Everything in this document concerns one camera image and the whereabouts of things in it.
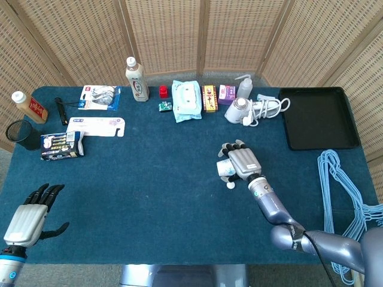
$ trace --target black cable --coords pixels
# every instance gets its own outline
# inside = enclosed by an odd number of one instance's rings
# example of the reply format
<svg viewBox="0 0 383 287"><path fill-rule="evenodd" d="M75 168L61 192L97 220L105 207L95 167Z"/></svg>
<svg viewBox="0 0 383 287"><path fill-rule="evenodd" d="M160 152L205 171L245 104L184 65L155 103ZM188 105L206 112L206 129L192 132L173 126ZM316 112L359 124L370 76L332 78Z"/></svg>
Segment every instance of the black cable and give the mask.
<svg viewBox="0 0 383 287"><path fill-rule="evenodd" d="M322 256L321 256L321 254L319 253L319 250L318 250L317 245L315 244L314 240L313 240L310 236L308 236L308 234L306 233L306 231L304 231L303 234L304 234L304 235L307 237L307 239L311 242L311 244L313 245L313 247L314 247L316 253L318 254L319 260L321 261L321 263L322 263L322 265L323 265L324 271L326 271L327 277L329 278L332 287L336 287L335 282L334 282L334 279L332 278L332 276L331 276L331 274L330 274L330 272L329 272L329 269L328 269L327 266L325 265L324 260L323 260L323 258L322 258Z"/></svg>
<svg viewBox="0 0 383 287"><path fill-rule="evenodd" d="M78 105L74 106L73 104L79 104L80 102L65 103L65 102L62 102L61 100L56 100L56 103L60 103L61 105L66 105L66 106L73 106L74 108L78 108Z"/></svg>

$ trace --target yellow box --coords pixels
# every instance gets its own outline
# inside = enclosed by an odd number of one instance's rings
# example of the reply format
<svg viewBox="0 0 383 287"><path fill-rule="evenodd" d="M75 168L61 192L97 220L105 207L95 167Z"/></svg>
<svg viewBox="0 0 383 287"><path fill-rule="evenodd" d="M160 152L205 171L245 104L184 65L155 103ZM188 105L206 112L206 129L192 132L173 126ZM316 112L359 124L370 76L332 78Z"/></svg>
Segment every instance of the yellow box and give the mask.
<svg viewBox="0 0 383 287"><path fill-rule="evenodd" d="M217 89L215 86L202 86L202 100L205 112L218 111Z"/></svg>

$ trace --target gray floor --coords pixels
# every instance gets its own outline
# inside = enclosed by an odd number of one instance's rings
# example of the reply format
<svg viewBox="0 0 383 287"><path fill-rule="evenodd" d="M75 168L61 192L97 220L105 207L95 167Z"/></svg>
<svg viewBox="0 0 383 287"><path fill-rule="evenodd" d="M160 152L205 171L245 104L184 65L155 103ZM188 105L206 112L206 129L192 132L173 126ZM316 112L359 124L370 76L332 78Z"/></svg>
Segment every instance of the gray floor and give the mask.
<svg viewBox="0 0 383 287"><path fill-rule="evenodd" d="M205 73L202 77L196 77L193 73L187 73L150 77L148 83L151 86L171 86L173 79L187 81L197 78L200 84L237 86L240 81L235 81L234 78L239 75L242 75L242 73L210 72ZM256 78L253 85L266 86L266 82ZM7 174L10 158L11 154L9 152L0 149L0 190ZM332 271L331 273L336 286L346 286L342 284L338 275ZM26 264L17 286L117 286L120 274L120 265ZM252 287L331 286L321 265L252 265L249 268L249 278Z"/></svg>

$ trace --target purple box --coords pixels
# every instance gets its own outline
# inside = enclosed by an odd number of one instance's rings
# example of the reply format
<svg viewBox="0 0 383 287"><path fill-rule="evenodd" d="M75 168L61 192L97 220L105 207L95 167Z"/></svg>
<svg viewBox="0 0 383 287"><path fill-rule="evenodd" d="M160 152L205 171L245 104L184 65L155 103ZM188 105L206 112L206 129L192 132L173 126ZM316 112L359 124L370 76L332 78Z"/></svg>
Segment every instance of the purple box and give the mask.
<svg viewBox="0 0 383 287"><path fill-rule="evenodd" d="M235 86L220 85L218 103L230 106L235 100Z"/></svg>

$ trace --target white bottle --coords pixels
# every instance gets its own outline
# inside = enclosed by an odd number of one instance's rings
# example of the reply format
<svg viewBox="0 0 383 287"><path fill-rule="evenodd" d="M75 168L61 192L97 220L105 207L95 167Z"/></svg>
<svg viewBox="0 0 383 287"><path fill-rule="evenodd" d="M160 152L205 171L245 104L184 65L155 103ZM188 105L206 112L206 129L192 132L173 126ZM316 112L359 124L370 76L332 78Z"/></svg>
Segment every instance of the white bottle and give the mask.
<svg viewBox="0 0 383 287"><path fill-rule="evenodd" d="M238 78L235 78L236 80L245 78L240 84L237 91L237 97L244 97L245 99L249 98L249 95L251 93L251 90L253 89L253 81L251 80L251 75L243 75Z"/></svg>
<svg viewBox="0 0 383 287"><path fill-rule="evenodd" d="M135 100L146 102L149 100L149 88L144 75L144 67L136 62L134 57L126 59L127 67L125 76L129 80Z"/></svg>

